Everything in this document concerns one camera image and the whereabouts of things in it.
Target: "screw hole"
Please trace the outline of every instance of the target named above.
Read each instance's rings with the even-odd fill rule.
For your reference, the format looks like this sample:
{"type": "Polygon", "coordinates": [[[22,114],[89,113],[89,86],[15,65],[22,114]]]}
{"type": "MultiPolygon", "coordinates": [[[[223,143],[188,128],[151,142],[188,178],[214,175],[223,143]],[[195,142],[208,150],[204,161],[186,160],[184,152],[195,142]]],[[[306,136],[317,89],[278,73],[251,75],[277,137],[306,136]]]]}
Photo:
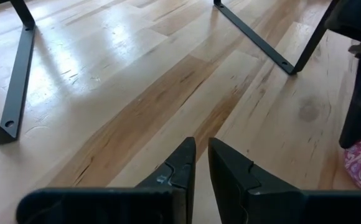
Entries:
{"type": "Polygon", "coordinates": [[[13,126],[13,124],[14,124],[14,121],[8,121],[5,123],[5,127],[10,128],[11,126],[13,126]]]}

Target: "wooden floor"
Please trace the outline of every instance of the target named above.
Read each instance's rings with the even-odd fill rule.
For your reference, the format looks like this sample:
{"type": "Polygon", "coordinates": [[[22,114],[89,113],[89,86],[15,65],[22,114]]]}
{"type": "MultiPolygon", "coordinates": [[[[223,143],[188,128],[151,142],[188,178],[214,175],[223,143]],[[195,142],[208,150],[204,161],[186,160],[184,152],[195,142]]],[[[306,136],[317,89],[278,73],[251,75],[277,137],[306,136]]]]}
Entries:
{"type": "MultiPolygon", "coordinates": [[[[224,1],[291,62],[329,0],[224,1]]],[[[351,40],[327,32],[287,76],[210,0],[33,0],[34,58],[18,142],[0,146],[0,223],[45,186],[134,186],[182,140],[198,145],[194,223],[220,223],[207,138],[304,189],[355,189],[338,138],[351,40]]],[[[0,5],[0,117],[21,32],[0,5]]]]}

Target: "wood grain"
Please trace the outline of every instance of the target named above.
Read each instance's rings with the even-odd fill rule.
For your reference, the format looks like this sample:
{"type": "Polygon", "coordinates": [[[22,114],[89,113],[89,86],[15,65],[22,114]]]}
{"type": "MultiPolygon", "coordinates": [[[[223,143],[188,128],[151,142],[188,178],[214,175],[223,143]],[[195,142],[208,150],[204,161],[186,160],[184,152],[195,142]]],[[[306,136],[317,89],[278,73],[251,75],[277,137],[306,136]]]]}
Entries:
{"type": "MultiPolygon", "coordinates": [[[[224,1],[295,63],[329,0],[224,1]]],[[[327,32],[296,77],[203,0],[32,0],[38,30],[21,136],[0,146],[0,224],[46,186],[132,187],[187,136],[194,223],[220,223],[207,139],[304,189],[356,189],[338,137],[351,40],[327,32]]],[[[21,23],[0,5],[0,117],[21,23]]]]}

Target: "light wood floor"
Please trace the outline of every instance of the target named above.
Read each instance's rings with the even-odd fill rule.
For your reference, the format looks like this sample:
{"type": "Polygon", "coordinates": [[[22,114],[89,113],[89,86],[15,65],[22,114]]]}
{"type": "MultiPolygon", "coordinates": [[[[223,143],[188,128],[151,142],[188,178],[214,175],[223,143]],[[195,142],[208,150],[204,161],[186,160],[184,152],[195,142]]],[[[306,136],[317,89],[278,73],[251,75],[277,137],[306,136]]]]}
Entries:
{"type": "MultiPolygon", "coordinates": [[[[328,0],[224,1],[295,62],[328,0]]],[[[209,0],[34,0],[21,137],[0,146],[0,223],[45,186],[134,186],[186,136],[198,145],[194,223],[220,223],[207,138],[304,189],[355,189],[338,138],[351,40],[327,32],[288,77],[209,0]]],[[[0,117],[21,32],[0,5],[0,117]]]]}

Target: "black metal frame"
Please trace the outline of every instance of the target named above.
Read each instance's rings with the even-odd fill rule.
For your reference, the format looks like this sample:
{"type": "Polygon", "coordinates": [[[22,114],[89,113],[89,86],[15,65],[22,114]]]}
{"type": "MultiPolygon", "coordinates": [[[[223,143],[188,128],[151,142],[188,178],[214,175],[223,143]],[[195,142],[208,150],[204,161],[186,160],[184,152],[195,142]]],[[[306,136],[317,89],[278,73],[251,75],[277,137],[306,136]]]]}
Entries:
{"type": "Polygon", "coordinates": [[[34,47],[34,18],[24,0],[11,0],[11,3],[23,23],[23,28],[2,112],[0,144],[16,141],[19,137],[34,47]]]}
{"type": "Polygon", "coordinates": [[[237,28],[239,28],[247,37],[249,37],[268,57],[270,57],[277,65],[279,65],[288,75],[295,75],[300,72],[306,65],[307,61],[311,57],[316,46],[319,44],[326,28],[324,26],[327,18],[330,16],[332,10],[335,8],[339,0],[333,0],[322,19],[317,25],[315,31],[309,42],[307,43],[304,51],[302,52],[297,64],[293,66],[287,61],[279,52],[277,52],[270,44],[263,40],[251,27],[246,25],[239,17],[237,17],[228,7],[222,4],[221,0],[213,0],[215,7],[222,12],[237,28]]]}

